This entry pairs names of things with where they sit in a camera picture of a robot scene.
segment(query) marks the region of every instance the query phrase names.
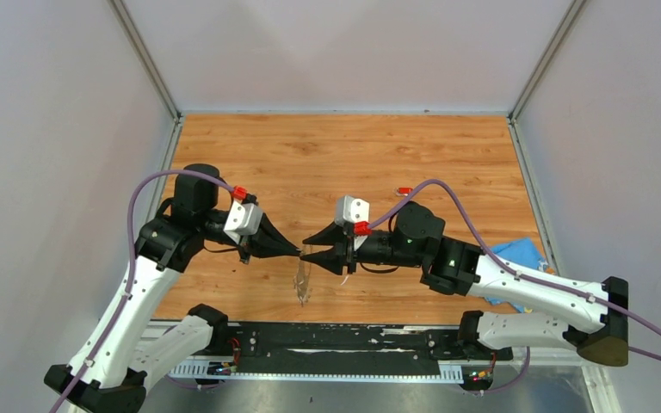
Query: blue cloth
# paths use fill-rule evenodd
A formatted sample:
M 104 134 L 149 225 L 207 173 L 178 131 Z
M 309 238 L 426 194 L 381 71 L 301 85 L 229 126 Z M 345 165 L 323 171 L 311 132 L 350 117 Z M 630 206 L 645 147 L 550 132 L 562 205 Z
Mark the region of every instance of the blue cloth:
M 521 238 L 510 243 L 501 243 L 491 248 L 497 256 L 515 262 L 518 265 L 532 269 L 544 270 L 547 267 L 546 259 L 538 252 L 531 238 Z M 502 304 L 505 301 L 501 299 L 485 299 L 492 305 Z M 529 309 L 523 305 L 510 303 L 518 312 L 530 312 Z

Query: gray floor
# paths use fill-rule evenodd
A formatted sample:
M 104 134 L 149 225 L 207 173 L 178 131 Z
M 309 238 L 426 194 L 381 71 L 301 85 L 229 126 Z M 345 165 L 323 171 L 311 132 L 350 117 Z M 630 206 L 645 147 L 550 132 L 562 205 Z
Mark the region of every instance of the gray floor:
M 512 379 L 512 367 L 496 368 L 498 385 Z M 456 385 L 230 382 L 212 391 L 160 389 L 149 396 L 147 412 L 256 413 L 362 412 L 591 412 L 581 369 L 531 367 L 528 377 L 504 393 L 475 398 Z

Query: small red object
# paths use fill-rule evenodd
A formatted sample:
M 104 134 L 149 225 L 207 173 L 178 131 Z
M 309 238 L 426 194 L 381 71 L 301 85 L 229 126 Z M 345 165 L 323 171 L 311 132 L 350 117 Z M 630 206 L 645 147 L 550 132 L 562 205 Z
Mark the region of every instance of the small red object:
M 232 198 L 237 200 L 244 200 L 247 197 L 247 190 L 242 187 L 234 187 L 232 191 Z
M 394 190 L 396 195 L 398 196 L 406 196 L 408 194 L 411 194 L 411 191 L 413 191 L 414 188 L 409 188 L 409 187 L 399 187 Z
M 371 235 L 371 228 L 368 227 L 368 221 L 356 222 L 354 224 L 354 234 Z

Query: white panel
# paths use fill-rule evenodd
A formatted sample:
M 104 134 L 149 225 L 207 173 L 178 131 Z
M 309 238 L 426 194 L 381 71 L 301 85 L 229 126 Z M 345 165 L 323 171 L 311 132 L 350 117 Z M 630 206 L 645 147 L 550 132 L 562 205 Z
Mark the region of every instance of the white panel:
M 0 412 L 57 398 L 44 373 L 118 286 L 171 124 L 108 2 L 0 0 Z
M 661 326 L 661 2 L 590 2 L 520 124 L 561 269 L 628 279 L 630 307 Z M 611 373 L 622 411 L 661 410 L 661 363 L 632 354 Z
M 182 110 L 508 111 L 570 0 L 128 0 Z

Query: wood grain surface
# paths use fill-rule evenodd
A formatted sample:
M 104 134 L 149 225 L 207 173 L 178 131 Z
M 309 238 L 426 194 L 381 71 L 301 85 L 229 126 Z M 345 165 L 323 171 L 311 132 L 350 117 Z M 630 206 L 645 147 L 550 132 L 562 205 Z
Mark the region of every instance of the wood grain surface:
M 459 195 L 489 245 L 531 237 L 541 249 L 504 117 L 190 115 L 173 168 L 190 163 L 210 163 L 230 185 L 256 194 L 275 227 L 298 246 L 333 220 L 335 202 L 345 194 L 369 201 L 375 219 L 399 201 L 396 187 L 439 178 Z M 172 194 L 169 180 L 164 197 Z M 446 235 L 474 242 L 440 188 L 428 187 L 416 200 L 447 221 Z M 228 204 L 229 195 L 220 194 L 219 207 Z M 463 311 L 513 311 L 433 293 L 413 268 L 393 274 L 360 270 L 341 286 L 343 277 L 313 266 L 310 298 L 301 306 L 293 286 L 298 270 L 297 258 L 243 265 L 236 253 L 204 251 L 156 317 L 181 318 L 199 303 L 234 320 L 375 324 L 457 324 Z

